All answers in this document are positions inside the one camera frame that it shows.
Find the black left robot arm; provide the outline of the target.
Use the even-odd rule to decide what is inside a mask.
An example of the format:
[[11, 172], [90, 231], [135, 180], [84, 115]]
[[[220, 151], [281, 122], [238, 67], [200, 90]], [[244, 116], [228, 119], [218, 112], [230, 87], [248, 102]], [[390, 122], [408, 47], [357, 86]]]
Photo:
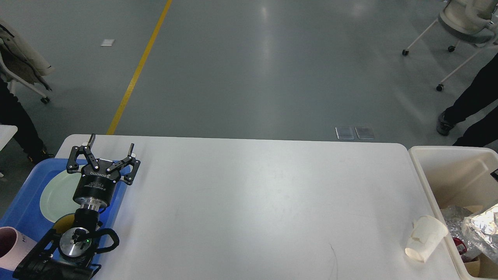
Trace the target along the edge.
[[90, 280], [102, 267], [93, 262], [94, 257], [119, 246], [119, 236], [104, 227], [100, 216], [111, 207], [117, 184], [134, 182], [140, 161], [133, 153], [133, 143], [121, 161], [95, 158], [91, 151], [95, 138], [92, 134], [87, 143], [73, 146], [66, 165], [68, 174], [79, 175], [72, 198], [78, 204], [73, 221], [68, 226], [55, 222], [15, 266], [14, 278]]

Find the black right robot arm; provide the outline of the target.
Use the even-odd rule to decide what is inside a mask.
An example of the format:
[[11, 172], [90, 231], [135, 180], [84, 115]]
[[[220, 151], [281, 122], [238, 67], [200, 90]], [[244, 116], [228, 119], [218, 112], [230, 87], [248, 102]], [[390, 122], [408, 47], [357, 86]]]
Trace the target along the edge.
[[498, 169], [491, 172], [490, 175], [497, 180], [498, 179]]

